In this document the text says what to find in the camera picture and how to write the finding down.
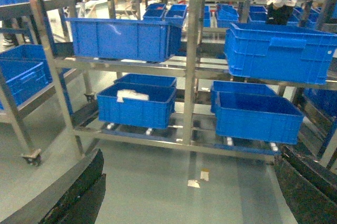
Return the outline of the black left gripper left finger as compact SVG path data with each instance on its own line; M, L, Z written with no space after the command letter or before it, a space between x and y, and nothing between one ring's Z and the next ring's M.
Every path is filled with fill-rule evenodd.
M99 148L1 223L95 223L106 193Z

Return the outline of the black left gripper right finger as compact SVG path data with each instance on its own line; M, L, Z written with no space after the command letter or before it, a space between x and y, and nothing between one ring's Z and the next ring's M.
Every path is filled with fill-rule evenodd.
M289 146L275 156L274 170L297 223L336 223L336 174Z

